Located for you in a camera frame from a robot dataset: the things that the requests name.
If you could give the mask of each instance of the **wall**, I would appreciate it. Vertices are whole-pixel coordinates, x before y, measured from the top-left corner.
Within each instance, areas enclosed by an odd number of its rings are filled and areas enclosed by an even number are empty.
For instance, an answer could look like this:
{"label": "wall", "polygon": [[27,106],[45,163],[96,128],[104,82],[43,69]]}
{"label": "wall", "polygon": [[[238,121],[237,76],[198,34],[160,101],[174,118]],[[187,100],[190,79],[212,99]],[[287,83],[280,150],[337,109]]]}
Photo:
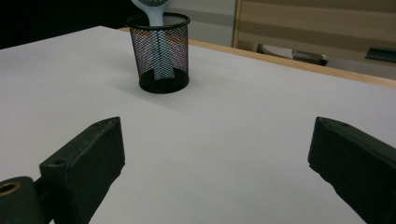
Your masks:
{"label": "wall", "polygon": [[191,19],[189,38],[231,47],[236,0],[174,0],[167,11]]}

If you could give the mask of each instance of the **screw hole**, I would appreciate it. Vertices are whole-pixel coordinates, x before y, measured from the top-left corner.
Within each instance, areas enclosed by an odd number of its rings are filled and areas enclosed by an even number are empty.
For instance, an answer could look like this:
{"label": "screw hole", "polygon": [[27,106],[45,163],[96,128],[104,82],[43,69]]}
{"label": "screw hole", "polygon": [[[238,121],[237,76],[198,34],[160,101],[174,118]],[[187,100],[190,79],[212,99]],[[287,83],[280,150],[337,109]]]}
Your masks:
{"label": "screw hole", "polygon": [[9,182],[0,186],[0,197],[12,193],[21,186],[20,182]]}
{"label": "screw hole", "polygon": [[55,164],[55,165],[60,165],[62,163],[64,163],[64,159],[59,159],[59,160],[56,160],[53,162],[53,164]]}

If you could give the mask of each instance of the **mesh pencil cup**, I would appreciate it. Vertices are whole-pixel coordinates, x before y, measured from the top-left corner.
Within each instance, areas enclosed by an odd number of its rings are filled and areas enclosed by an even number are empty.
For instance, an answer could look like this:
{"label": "mesh pencil cup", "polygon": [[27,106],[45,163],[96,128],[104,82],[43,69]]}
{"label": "mesh pencil cup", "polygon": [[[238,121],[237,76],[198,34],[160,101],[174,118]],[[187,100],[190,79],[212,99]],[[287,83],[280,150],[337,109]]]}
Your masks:
{"label": "mesh pencil cup", "polygon": [[141,89],[170,93],[189,84],[189,23],[187,16],[169,12],[163,13],[163,26],[149,26],[146,15],[127,20]]}

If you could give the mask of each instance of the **floor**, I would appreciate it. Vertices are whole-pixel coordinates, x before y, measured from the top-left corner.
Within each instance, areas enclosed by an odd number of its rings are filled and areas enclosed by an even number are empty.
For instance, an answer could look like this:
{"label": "floor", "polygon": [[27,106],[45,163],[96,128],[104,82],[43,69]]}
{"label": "floor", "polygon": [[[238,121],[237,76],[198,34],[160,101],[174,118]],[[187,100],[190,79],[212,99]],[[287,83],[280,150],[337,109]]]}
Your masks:
{"label": "floor", "polygon": [[[274,55],[277,57],[283,57],[288,59],[296,60],[299,56],[303,56],[303,58],[309,58],[308,61],[314,61],[318,63],[318,54],[312,54],[304,52],[303,54],[294,54],[294,51],[291,49],[283,49],[274,46],[268,45],[259,45],[258,52]],[[393,66],[390,65],[381,65],[378,63],[364,63],[358,61],[352,61],[348,59],[335,58],[326,55],[326,60],[328,60],[326,67],[338,68],[346,71],[357,72],[365,75],[375,76],[375,77],[384,77],[388,79],[396,80],[396,64]]]}
{"label": "floor", "polygon": [[358,72],[375,77],[384,77],[396,80],[396,65],[385,66],[375,63],[357,62],[327,56],[326,67],[339,68],[347,71]]}

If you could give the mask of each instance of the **white object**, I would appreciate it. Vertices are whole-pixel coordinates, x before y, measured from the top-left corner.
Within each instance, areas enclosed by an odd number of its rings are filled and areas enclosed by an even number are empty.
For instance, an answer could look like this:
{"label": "white object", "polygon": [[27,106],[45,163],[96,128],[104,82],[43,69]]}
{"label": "white object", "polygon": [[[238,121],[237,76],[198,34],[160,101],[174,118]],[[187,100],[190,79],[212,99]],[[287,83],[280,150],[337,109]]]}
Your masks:
{"label": "white object", "polygon": [[[148,16],[150,26],[163,26],[163,13],[172,0],[131,0]],[[151,32],[152,56],[154,62],[154,78],[175,77],[170,57],[166,33],[163,30]]]}

